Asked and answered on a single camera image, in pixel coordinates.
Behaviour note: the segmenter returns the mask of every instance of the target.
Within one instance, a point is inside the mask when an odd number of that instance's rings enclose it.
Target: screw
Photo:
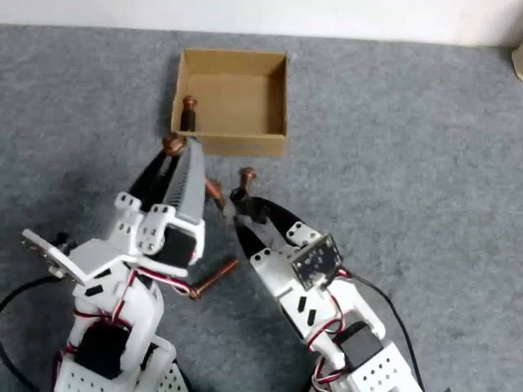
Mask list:
[[[204,279],[201,283],[197,284],[195,287],[192,287],[189,291],[189,298],[191,300],[199,300],[202,297],[202,293],[212,286],[221,276],[230,272],[234,267],[239,263],[239,260],[236,257],[230,258],[226,263],[215,271],[211,276]]]
[[[258,177],[254,167],[242,167],[239,170],[239,187],[248,194],[251,190],[253,180]]]

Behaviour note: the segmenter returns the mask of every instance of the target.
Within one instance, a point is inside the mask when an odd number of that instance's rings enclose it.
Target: copper bolt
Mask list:
[[[172,157],[180,155],[186,147],[187,139],[184,136],[171,132],[169,137],[162,140],[163,151]]]
[[[185,96],[183,99],[183,109],[194,110],[197,104],[198,101],[193,96]]]
[[[205,177],[205,194],[214,200],[214,203],[223,212],[226,207],[226,198],[221,190],[221,183],[217,180],[212,180]]]
[[[242,167],[239,169],[239,187],[248,194],[251,190],[251,184],[256,177],[257,173],[254,167]]]
[[[236,257],[230,258],[226,263],[214,272],[211,276],[206,278],[201,283],[197,284],[195,287],[191,287],[189,291],[189,298],[191,300],[199,300],[202,297],[203,291],[207,290],[212,286],[221,276],[230,272],[234,267],[239,263],[239,260]]]

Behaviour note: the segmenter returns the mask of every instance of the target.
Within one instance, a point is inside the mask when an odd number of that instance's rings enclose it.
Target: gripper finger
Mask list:
[[[153,204],[161,203],[176,169],[178,157],[160,151],[129,189],[129,194],[141,200],[141,210],[147,212]]]
[[[248,259],[267,247],[267,245],[238,218],[235,218],[235,229],[239,244]]]
[[[281,207],[279,204],[273,203],[270,200],[264,198],[254,197],[259,203],[263,203],[266,206],[266,215],[278,230],[278,233],[284,238],[289,245],[295,245],[294,242],[287,238],[287,232],[298,222],[302,220],[291,213],[286,208]]]

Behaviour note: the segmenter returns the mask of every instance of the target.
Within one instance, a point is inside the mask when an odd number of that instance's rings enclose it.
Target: gripper jaw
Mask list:
[[[249,216],[253,221],[261,224],[266,224],[267,221],[270,221],[286,243],[292,246],[297,245],[296,241],[291,239],[288,234],[293,227],[301,224],[302,220],[289,210],[265,198],[247,195],[241,201],[231,199],[238,215]],[[248,258],[267,247],[238,217],[235,219],[235,229],[239,243]]]
[[[176,208],[178,217],[197,225],[205,200],[201,144],[189,139],[180,156],[160,151],[128,193],[141,201],[143,212],[149,212],[155,204],[166,204]]]

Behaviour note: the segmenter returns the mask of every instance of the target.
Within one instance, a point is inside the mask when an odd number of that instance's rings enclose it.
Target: circuit board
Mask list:
[[[304,247],[291,266],[302,286],[310,290],[316,284],[330,283],[342,261],[333,236],[326,234]]]

